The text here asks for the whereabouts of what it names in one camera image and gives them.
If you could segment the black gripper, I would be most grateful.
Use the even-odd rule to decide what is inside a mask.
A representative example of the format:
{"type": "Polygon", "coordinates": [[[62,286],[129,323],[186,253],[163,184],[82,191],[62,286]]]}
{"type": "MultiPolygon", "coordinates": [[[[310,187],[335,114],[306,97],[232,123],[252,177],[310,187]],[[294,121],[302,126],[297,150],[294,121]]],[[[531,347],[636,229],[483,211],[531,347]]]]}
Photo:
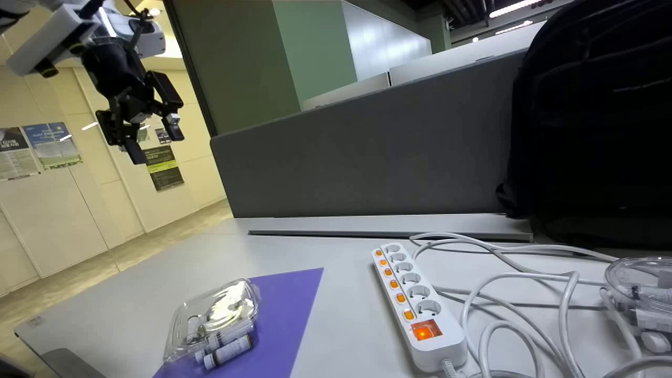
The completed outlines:
{"type": "Polygon", "coordinates": [[[159,116],[170,140],[184,140],[178,110],[184,100],[163,72],[143,65],[134,47],[126,40],[90,44],[82,54],[85,69],[109,107],[97,112],[97,121],[109,146],[123,146],[132,164],[148,164],[137,144],[138,126],[159,116]]]}

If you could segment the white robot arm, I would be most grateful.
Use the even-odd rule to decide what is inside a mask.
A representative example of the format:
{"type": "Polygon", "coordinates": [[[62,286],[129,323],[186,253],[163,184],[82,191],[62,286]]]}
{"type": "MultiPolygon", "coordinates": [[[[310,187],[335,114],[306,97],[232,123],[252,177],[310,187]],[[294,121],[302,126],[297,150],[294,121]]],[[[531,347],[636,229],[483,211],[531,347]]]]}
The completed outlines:
{"type": "Polygon", "coordinates": [[[33,6],[45,6],[48,19],[11,56],[8,68],[20,75],[53,77],[57,63],[75,56],[92,87],[108,100],[97,110],[97,125],[109,146],[129,153],[132,164],[145,164],[138,131],[157,116],[170,140],[184,140],[184,100],[163,72],[143,65],[148,56],[167,51],[167,37],[148,9],[131,0],[125,14],[115,0],[0,0],[2,30],[23,21],[33,6]]]}

